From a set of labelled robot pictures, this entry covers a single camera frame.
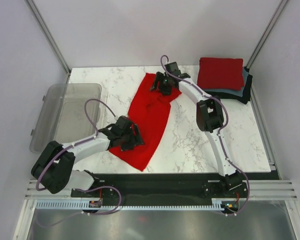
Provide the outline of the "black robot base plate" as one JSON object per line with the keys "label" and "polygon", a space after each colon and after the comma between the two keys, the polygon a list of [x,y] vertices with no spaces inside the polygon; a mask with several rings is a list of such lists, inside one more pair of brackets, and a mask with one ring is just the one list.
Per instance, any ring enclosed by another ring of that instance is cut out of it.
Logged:
{"label": "black robot base plate", "polygon": [[106,205],[116,205],[119,195],[124,206],[172,206],[209,205],[213,198],[243,200],[248,196],[248,187],[242,186],[225,191],[217,173],[129,173],[101,174],[91,187],[92,192],[72,190],[73,198],[101,197]]}

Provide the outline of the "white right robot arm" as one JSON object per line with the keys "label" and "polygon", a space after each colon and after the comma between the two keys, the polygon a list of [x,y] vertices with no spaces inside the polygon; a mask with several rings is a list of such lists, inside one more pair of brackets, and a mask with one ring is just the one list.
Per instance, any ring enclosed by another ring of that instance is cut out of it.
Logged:
{"label": "white right robot arm", "polygon": [[179,90],[196,106],[196,124],[205,133],[212,147],[220,175],[219,191],[225,197],[232,196],[242,186],[239,168],[231,161],[223,128],[229,123],[229,115],[221,101],[200,89],[187,73],[180,76],[157,72],[151,91],[169,96],[172,89]]}

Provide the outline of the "bright red t-shirt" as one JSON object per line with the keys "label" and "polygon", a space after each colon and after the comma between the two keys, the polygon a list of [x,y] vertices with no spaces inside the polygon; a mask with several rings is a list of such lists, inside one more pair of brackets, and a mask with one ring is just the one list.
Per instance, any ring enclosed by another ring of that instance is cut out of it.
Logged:
{"label": "bright red t-shirt", "polygon": [[154,73],[146,73],[130,104],[128,117],[137,124],[144,145],[122,151],[120,147],[109,151],[137,170],[143,171],[154,155],[164,134],[171,110],[171,102],[182,93],[172,89],[170,95],[150,91]]}

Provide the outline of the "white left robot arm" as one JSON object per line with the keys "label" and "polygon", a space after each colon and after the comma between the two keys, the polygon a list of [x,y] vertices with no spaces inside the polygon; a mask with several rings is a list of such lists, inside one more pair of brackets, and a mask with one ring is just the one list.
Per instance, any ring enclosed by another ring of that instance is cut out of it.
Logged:
{"label": "white left robot arm", "polygon": [[100,185],[96,182],[98,178],[89,170],[74,170],[74,165],[91,155],[116,147],[121,151],[130,151],[143,145],[145,142],[135,123],[129,123],[124,128],[110,124],[72,143],[61,144],[53,140],[31,169],[31,175],[36,179],[35,188],[38,192],[47,190],[57,194],[68,187],[94,197],[100,191]]}

